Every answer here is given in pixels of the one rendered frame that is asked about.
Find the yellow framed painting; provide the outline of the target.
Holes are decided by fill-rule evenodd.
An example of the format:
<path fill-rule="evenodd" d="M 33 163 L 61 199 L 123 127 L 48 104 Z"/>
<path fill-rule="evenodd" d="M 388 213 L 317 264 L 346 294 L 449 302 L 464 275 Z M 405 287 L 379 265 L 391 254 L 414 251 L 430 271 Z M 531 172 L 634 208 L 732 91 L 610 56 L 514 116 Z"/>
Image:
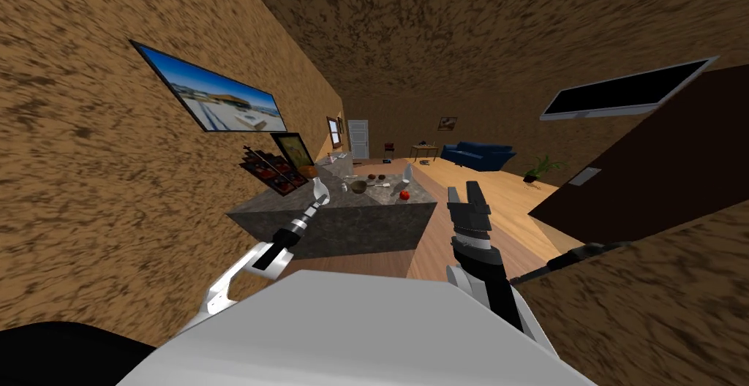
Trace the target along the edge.
<path fill-rule="evenodd" d="M 275 132 L 271 137 L 292 167 L 299 169 L 315 164 L 299 133 Z"/>

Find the black wall television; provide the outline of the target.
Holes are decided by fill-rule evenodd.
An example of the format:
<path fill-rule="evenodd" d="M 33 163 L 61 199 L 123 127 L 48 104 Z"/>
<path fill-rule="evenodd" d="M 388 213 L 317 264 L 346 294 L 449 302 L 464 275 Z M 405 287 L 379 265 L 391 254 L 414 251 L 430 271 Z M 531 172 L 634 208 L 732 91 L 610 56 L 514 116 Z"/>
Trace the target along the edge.
<path fill-rule="evenodd" d="M 718 58 L 653 69 L 559 91 L 541 113 L 541 121 L 631 116 L 660 107 Z"/>

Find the dark brown door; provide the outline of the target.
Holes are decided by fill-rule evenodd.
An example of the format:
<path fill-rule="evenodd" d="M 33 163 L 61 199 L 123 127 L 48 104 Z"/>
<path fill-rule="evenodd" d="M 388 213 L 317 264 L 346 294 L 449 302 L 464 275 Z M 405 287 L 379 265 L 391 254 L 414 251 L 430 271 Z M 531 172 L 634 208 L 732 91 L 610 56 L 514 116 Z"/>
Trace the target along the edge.
<path fill-rule="evenodd" d="M 749 64 L 699 75 L 531 217 L 583 243 L 636 241 L 749 200 Z"/>

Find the blue sofa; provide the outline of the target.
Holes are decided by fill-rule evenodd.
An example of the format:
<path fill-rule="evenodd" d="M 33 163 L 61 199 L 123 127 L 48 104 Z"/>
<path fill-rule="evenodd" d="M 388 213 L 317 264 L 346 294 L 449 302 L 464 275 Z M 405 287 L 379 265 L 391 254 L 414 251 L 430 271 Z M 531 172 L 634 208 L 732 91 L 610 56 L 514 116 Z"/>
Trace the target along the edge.
<path fill-rule="evenodd" d="M 497 172 L 515 155 L 509 145 L 459 142 L 444 145 L 440 158 L 478 172 Z"/>

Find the green potted plant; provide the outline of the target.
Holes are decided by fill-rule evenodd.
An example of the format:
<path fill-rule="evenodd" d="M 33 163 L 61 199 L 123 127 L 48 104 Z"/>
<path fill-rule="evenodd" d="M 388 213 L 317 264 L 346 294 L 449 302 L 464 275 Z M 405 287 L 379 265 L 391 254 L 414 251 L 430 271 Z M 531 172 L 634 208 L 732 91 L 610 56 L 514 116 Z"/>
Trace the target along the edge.
<path fill-rule="evenodd" d="M 536 157 L 536 163 L 530 165 L 530 169 L 524 174 L 524 183 L 533 183 L 548 174 L 550 170 L 560 170 L 566 167 L 565 162 L 552 161 L 549 155 L 544 155 L 543 158 Z"/>

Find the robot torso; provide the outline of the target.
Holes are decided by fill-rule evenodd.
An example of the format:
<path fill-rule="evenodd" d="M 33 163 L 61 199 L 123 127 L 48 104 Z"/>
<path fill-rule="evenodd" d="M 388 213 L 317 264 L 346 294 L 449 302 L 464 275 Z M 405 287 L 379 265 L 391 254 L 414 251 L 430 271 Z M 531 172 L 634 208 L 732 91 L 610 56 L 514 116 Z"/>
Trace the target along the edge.
<path fill-rule="evenodd" d="M 178 334 L 118 386 L 596 386 L 459 288 L 300 270 Z"/>

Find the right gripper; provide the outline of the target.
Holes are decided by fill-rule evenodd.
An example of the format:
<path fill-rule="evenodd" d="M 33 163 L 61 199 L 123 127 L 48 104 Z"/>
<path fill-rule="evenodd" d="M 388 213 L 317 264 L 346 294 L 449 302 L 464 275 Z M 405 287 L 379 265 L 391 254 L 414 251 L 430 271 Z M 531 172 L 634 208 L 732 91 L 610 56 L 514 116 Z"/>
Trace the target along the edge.
<path fill-rule="evenodd" d="M 477 181 L 467 181 L 467 201 L 462 203 L 455 186 L 448 187 L 447 207 L 456 234 L 489 240 L 492 225 L 489 220 L 491 210 Z"/>

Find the dark rack with red items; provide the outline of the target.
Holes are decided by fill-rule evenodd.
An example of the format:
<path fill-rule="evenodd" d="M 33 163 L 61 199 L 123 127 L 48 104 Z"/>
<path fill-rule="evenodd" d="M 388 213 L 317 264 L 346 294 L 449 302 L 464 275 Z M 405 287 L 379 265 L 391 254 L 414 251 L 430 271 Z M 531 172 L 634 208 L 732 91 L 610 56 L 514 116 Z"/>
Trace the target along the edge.
<path fill-rule="evenodd" d="M 248 146 L 244 146 L 243 149 L 243 162 L 239 166 L 280 196 L 285 197 L 308 183 L 308 180 L 291 167 L 285 158 L 255 151 Z"/>

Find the white panel door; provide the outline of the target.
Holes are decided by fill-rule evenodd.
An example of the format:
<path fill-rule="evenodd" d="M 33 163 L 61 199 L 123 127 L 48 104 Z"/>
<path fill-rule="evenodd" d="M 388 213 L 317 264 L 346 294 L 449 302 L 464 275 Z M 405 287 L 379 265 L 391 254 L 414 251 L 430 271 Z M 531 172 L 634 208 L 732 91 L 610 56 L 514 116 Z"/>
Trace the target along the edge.
<path fill-rule="evenodd" d="M 369 127 L 367 120 L 349 120 L 350 150 L 354 159 L 369 158 Z"/>

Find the large landscape wall picture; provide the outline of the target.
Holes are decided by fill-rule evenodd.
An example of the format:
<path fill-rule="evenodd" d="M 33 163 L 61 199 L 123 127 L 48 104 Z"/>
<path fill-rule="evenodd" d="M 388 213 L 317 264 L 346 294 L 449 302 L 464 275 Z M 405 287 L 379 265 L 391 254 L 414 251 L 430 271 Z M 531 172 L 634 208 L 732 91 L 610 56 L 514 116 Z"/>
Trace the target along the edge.
<path fill-rule="evenodd" d="M 287 131 L 272 94 L 133 39 L 130 44 L 204 132 Z"/>

